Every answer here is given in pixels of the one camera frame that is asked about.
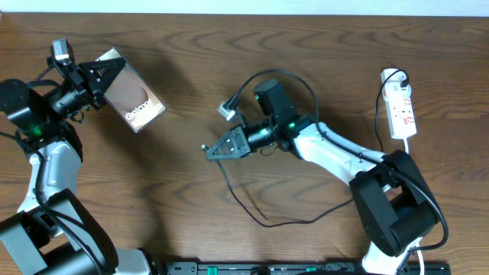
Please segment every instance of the phone screen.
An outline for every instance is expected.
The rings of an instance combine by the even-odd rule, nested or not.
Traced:
[[[115,48],[96,61],[124,58]],[[105,92],[107,101],[135,133],[163,114],[167,107],[126,61],[124,68]]]

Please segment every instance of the black wire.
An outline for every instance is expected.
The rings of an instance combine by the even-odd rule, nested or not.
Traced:
[[[398,72],[403,72],[406,74],[406,79],[407,81],[409,81],[409,78],[410,76],[406,73],[405,70],[396,70],[395,72],[393,72],[390,76],[388,76],[383,82],[382,82],[382,85],[381,85],[381,89],[379,89],[379,93],[377,94],[377,99],[375,100],[375,126],[374,126],[374,129],[375,129],[375,135],[377,136],[377,139],[379,140],[379,144],[381,145],[381,151],[384,152],[384,145],[382,144],[382,140],[381,140],[381,136],[379,135],[379,131],[378,131],[378,121],[379,121],[379,98],[381,97],[381,94],[382,94],[382,89],[385,87],[385,84],[387,83],[387,81],[392,77],[394,76],[396,73]]]
[[[56,225],[58,225],[63,232],[65,232],[68,236],[70,236],[87,254],[89,259],[92,261],[94,266],[97,269],[98,274],[103,274],[102,270],[106,270],[99,262],[95,254],[93,253],[92,249],[86,245],[82,239],[78,237],[78,235],[75,234],[70,228],[68,228],[61,220],[58,219],[58,217],[51,211],[51,209],[44,204],[42,201],[42,198],[40,197],[41,191],[40,190],[40,184],[41,184],[41,175],[44,173],[44,169],[46,166],[46,159],[44,158],[43,154],[41,154],[38,150],[35,150],[31,145],[29,145],[27,142],[23,141],[22,139],[15,137],[11,134],[6,134],[4,132],[0,131],[0,136],[5,137],[5,138],[10,138],[13,141],[17,141],[19,144],[23,144],[24,148],[30,150],[32,153],[36,154],[39,157],[39,170],[37,172],[37,177],[36,177],[36,184],[34,188],[34,194],[36,196],[37,203],[40,206],[40,209],[47,215],[48,218],[50,218]]]
[[[42,79],[46,73],[49,73],[49,71],[51,71],[53,69],[53,67],[48,67],[46,68],[42,73],[40,73],[40,75],[38,77],[36,77],[36,79],[34,81],[39,81],[40,79]]]
[[[28,83],[29,89],[32,89],[34,87],[45,87],[45,86],[53,86],[56,88],[61,88],[61,86],[60,86],[60,84],[58,84],[58,82],[51,80],[51,79],[35,80],[35,81],[30,81]]]
[[[350,202],[353,202],[353,199],[349,199],[348,201],[343,202],[342,204],[337,205],[337,206],[329,209],[328,211],[322,213],[321,215],[319,215],[319,216],[317,216],[314,219],[309,220],[309,221],[292,221],[292,222],[281,222],[281,223],[278,223],[278,224],[275,224],[275,225],[265,225],[263,222],[260,222],[260,220],[258,220],[257,218],[255,218],[253,216],[253,214],[251,214],[251,212],[248,210],[248,208],[243,204],[243,202],[241,202],[238,199],[238,197],[236,196],[235,192],[232,189],[231,183],[229,182],[228,175],[226,174],[226,171],[224,170],[224,167],[222,166],[221,162],[219,160],[216,160],[215,162],[219,166],[219,169],[221,170],[222,176],[224,177],[224,180],[226,181],[226,185],[228,186],[229,192],[231,193],[231,195],[233,196],[233,198],[235,198],[236,202],[238,202],[238,204],[247,212],[248,215],[250,215],[250,217],[255,222],[257,222],[259,225],[261,225],[261,226],[263,226],[265,228],[274,228],[274,227],[278,227],[278,226],[282,226],[282,225],[309,225],[309,224],[312,224],[314,222],[317,222],[322,217],[328,215],[329,213],[335,211],[336,209],[340,209],[343,206],[347,206]]]
[[[78,226],[79,228],[81,228],[82,230],[84,231],[87,231],[85,225],[81,222],[78,222],[77,220],[75,220],[74,218],[71,218],[70,216],[68,215],[64,215],[63,213],[59,213],[58,211],[56,210],[53,210],[51,209],[51,212],[54,213],[58,218],[62,218],[64,220],[67,220],[68,222],[71,222],[72,224]]]
[[[407,79],[409,79],[409,76],[408,74],[404,71],[404,70],[398,70],[398,71],[395,71],[394,73],[392,73],[390,76],[388,76],[386,78],[386,80],[384,81],[384,83],[382,83],[382,87],[381,87],[381,90],[380,90],[380,93],[382,92],[382,88],[384,87],[385,85],[385,82],[390,78],[392,77],[395,73],[397,72],[404,72],[406,74],[406,77]],[[239,95],[239,93],[241,93],[241,91],[245,88],[245,86],[252,81],[252,79],[254,79],[255,77],[257,76],[260,76],[260,75],[263,75],[265,73],[284,73],[288,76],[292,76],[293,78],[295,78],[296,80],[298,80],[299,82],[301,82],[306,88],[307,90],[309,91],[309,93],[311,94],[311,96],[313,97],[313,100],[314,100],[314,105],[315,105],[315,109],[316,109],[316,113],[315,113],[315,124],[316,124],[316,129],[318,130],[318,132],[321,134],[321,136],[326,139],[327,141],[331,142],[332,144],[334,144],[335,146],[341,148],[342,150],[362,159],[362,160],[366,160],[372,164],[375,164],[375,165],[378,165],[382,170],[388,172],[389,174],[397,177],[398,179],[404,181],[406,184],[412,186],[414,189],[416,189],[416,191],[418,191],[419,193],[421,193],[422,196],[424,196],[425,198],[427,198],[427,202],[430,204],[431,208],[433,209],[433,211],[435,211],[440,223],[442,224],[442,227],[443,227],[443,238],[442,240],[438,243],[438,244],[433,244],[433,245],[429,245],[429,246],[424,246],[424,247],[415,247],[415,248],[411,248],[410,250],[411,251],[418,251],[418,250],[421,250],[421,251],[427,251],[427,250],[432,250],[432,249],[436,249],[436,248],[440,248],[441,246],[443,246],[444,244],[446,244],[447,240],[449,239],[449,227],[447,225],[447,222],[445,220],[445,216],[443,215],[442,213],[442,210],[439,208],[439,205],[436,205],[429,197],[428,195],[419,187],[419,185],[417,183],[415,183],[416,181],[415,180],[412,180],[409,176],[407,176],[406,174],[404,173],[401,173],[401,172],[398,172],[390,167],[388,167],[387,165],[385,165],[385,163],[381,163],[377,160],[373,160],[371,159],[370,157],[366,157],[365,155],[363,155],[361,152],[355,152],[353,151],[352,149],[344,146],[343,144],[340,144],[338,142],[336,142],[335,140],[331,139],[324,131],[321,130],[320,126],[319,126],[319,100],[318,100],[318,97],[316,95],[316,93],[313,91],[313,89],[311,89],[311,87],[307,84],[307,82],[300,78],[298,75],[296,75],[295,73],[292,73],[288,70],[282,70],[282,69],[272,69],[272,70],[266,70],[266,71],[263,71],[263,72],[260,72],[260,73],[256,73],[254,74],[252,77],[250,77],[242,86],[241,88],[236,92],[236,94],[232,97],[232,99],[230,100],[230,102],[232,102],[232,100],[234,100],[237,95]],[[378,104],[377,104],[377,114],[376,114],[376,124],[377,124],[377,116],[378,116]]]
[[[271,155],[273,155],[275,153],[275,151],[278,149],[278,145],[270,152],[270,153],[264,153],[264,149],[265,148],[261,148],[260,149],[260,155],[262,155],[263,157],[270,157]]]

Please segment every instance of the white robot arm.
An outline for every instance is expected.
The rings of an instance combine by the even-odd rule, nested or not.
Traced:
[[[33,82],[0,82],[0,112],[18,126],[16,136],[0,134],[16,140],[32,165],[28,193],[18,213],[0,222],[0,241],[23,274],[150,274],[158,264],[151,264],[151,257],[141,250],[115,248],[75,197],[82,144],[75,128],[66,121],[77,121],[79,110],[88,109],[88,105],[98,109],[107,103],[103,93],[125,61],[115,58],[77,65],[64,39],[53,42],[47,60],[49,68]],[[40,80],[53,68],[65,79],[62,85]],[[91,80],[102,71],[96,81]],[[39,95],[35,86],[55,89]],[[20,133],[27,137],[22,140]],[[51,238],[62,233],[68,243],[40,252]]]
[[[277,71],[304,83],[287,71],[269,70],[252,76],[244,86],[260,74]],[[228,120],[237,115],[241,124],[224,134],[214,147],[202,147],[209,161],[239,159],[276,143],[281,150],[320,165],[351,189],[364,229],[372,240],[363,268],[371,273],[394,275],[405,263],[408,252],[440,219],[444,220],[410,156],[402,151],[386,155],[368,150],[334,133],[326,124],[316,122],[317,102],[316,119],[299,115],[276,79],[256,86],[254,94],[268,118],[247,123],[235,109],[237,104],[233,104],[236,95],[221,104],[219,112]],[[389,201],[384,193],[399,186],[403,192]]]

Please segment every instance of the power plug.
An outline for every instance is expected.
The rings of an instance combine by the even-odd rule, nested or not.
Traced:
[[[395,71],[397,69],[385,69],[381,74],[382,83]],[[416,122],[411,104],[411,85],[405,86],[407,77],[404,72],[398,72],[388,79],[382,89],[390,136],[394,139],[406,140],[416,133]]]

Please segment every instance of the white power strip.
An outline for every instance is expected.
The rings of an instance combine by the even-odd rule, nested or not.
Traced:
[[[381,74],[382,83],[397,69],[385,69]],[[411,85],[401,87],[401,82],[407,78],[403,72],[398,72],[389,78],[382,90],[389,121],[390,136],[394,139],[406,139],[416,133],[413,105],[411,104]]]

